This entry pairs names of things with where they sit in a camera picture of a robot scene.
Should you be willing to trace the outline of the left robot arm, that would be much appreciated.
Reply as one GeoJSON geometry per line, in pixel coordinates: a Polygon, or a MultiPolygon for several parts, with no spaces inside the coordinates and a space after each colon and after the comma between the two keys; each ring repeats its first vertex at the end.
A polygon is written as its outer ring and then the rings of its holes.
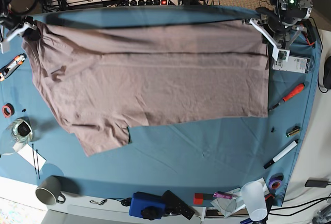
{"type": "Polygon", "coordinates": [[[274,7],[256,8],[260,18],[244,19],[262,34],[262,39],[273,46],[273,57],[285,59],[290,54],[290,45],[303,34],[309,46],[316,41],[309,17],[312,12],[312,0],[269,0],[274,7]]]}

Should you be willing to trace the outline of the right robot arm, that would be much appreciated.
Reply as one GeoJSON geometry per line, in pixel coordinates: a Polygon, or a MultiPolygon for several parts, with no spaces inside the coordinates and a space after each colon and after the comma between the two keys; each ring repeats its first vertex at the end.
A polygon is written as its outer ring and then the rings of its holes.
{"type": "Polygon", "coordinates": [[[37,26],[31,16],[31,13],[37,6],[39,0],[23,12],[17,12],[11,7],[12,0],[1,0],[1,45],[9,43],[15,36],[24,36],[31,34],[37,29],[37,26]]]}

